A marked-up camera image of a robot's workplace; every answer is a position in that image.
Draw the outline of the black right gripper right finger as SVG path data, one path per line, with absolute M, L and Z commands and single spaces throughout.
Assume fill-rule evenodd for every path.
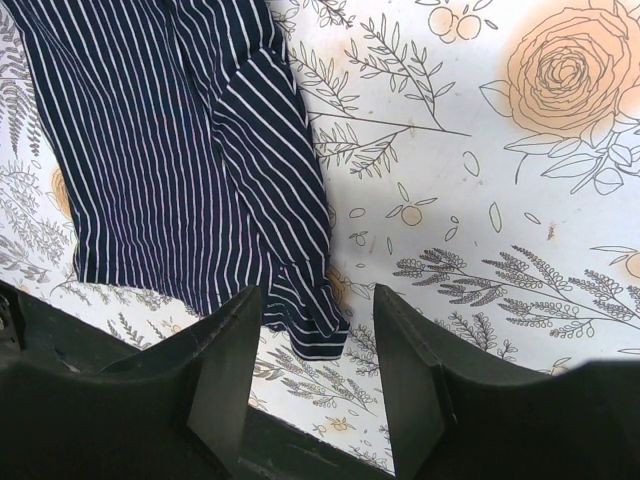
M 399 479 L 635 479 L 639 365 L 551 376 L 486 353 L 385 285 L 374 330 Z

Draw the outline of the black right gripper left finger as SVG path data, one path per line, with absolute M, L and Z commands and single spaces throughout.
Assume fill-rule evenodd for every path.
M 231 479 L 261 297 L 248 287 L 143 350 L 1 289 L 5 479 Z

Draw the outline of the navy striped underwear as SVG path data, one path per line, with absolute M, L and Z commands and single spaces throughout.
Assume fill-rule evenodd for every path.
M 307 361 L 348 322 L 328 278 L 322 172 L 264 1 L 9 1 L 85 283 L 206 316 L 248 286 Z

